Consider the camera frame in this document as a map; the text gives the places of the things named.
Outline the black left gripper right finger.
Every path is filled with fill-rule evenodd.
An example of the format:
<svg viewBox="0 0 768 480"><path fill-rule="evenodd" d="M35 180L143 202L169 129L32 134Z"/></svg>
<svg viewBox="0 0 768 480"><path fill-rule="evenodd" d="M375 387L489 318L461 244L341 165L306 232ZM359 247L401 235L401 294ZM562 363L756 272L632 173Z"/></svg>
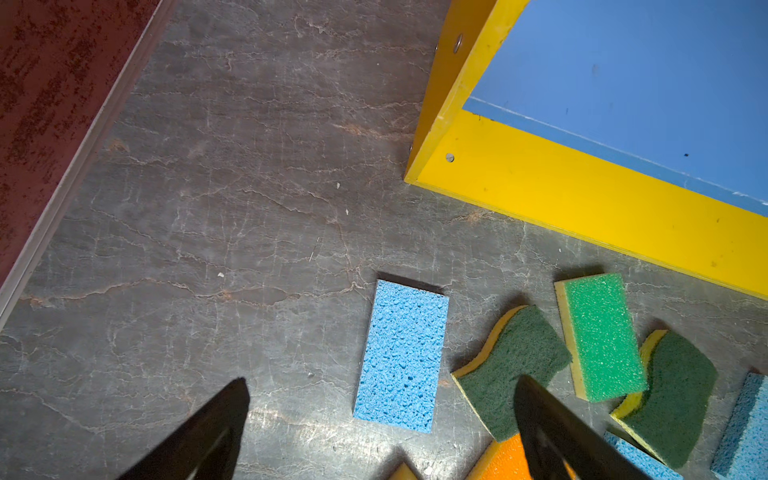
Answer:
<svg viewBox="0 0 768 480"><path fill-rule="evenodd" d="M534 479L647 477L528 375L517 381L514 411Z"/></svg>

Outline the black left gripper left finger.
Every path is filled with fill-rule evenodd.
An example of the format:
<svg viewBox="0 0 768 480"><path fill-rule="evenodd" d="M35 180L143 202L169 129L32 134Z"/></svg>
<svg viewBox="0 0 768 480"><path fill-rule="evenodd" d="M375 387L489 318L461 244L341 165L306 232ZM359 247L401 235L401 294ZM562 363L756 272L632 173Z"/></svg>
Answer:
<svg viewBox="0 0 768 480"><path fill-rule="evenodd" d="M120 477L231 479L249 403L246 380L232 380Z"/></svg>

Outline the orange sponge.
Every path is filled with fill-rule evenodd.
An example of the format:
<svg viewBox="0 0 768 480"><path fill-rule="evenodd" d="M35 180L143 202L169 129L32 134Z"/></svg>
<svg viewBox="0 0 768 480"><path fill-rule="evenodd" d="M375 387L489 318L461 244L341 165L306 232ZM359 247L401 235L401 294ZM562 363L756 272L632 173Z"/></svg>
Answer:
<svg viewBox="0 0 768 480"><path fill-rule="evenodd" d="M492 441L475 463L467 480L531 480L521 435L497 442Z"/></svg>

